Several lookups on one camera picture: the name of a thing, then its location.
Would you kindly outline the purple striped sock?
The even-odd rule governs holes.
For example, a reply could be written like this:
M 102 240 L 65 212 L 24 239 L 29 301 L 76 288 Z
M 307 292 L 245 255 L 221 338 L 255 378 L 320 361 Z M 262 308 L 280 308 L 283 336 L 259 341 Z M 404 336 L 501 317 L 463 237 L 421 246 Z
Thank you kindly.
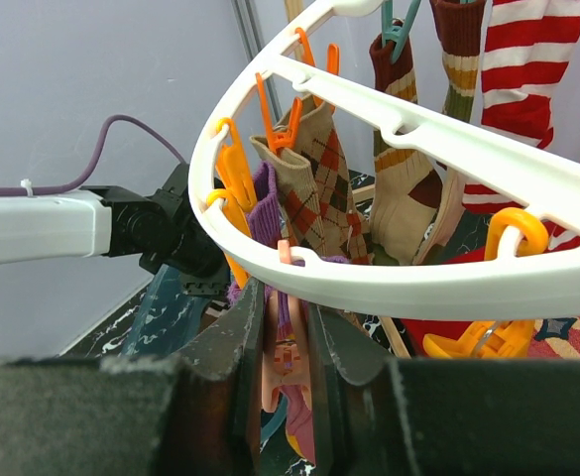
M 254 173 L 253 184 L 258 202 L 247 215 L 251 236 L 258 243 L 276 249 L 282 232 L 274 167 L 261 162 Z

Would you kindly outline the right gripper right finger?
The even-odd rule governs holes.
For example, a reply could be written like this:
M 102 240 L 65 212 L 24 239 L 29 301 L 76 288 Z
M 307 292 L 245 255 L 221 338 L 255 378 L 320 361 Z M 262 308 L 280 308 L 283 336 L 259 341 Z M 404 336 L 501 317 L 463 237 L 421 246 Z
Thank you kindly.
M 580 475 L 580 361 L 401 359 L 308 309 L 321 475 Z

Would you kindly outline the white round sock hanger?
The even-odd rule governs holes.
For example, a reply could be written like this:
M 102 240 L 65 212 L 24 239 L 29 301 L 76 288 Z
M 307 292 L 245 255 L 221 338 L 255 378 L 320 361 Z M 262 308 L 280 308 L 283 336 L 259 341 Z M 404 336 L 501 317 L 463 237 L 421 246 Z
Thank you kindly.
M 194 214 L 245 270 L 291 295 L 404 319 L 580 315 L 580 162 L 549 152 L 551 102 L 580 40 L 579 1 L 434 1 L 448 90 L 419 106 L 411 19 L 387 1 L 316 1 L 241 72 L 207 121 Z M 242 232 L 259 206 L 223 124 L 267 77 L 294 104 L 251 143 L 296 241 Z

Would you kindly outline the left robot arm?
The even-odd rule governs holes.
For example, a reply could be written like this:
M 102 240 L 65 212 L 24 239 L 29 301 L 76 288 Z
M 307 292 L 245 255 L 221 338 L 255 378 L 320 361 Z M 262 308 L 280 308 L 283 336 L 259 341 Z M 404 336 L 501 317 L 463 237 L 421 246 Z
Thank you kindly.
M 151 274 L 164 265 L 179 270 L 190 296 L 222 296 L 229 268 L 192 212 L 187 179 L 188 166 L 179 164 L 148 197 L 118 185 L 0 197 L 0 264 L 136 255 Z

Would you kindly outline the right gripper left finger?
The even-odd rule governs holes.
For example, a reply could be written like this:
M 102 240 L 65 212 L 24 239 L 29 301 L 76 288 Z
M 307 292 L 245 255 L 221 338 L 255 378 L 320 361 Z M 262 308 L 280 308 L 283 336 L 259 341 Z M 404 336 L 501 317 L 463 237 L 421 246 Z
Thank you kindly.
M 255 475 L 264 289 L 168 357 L 0 359 L 0 475 Z

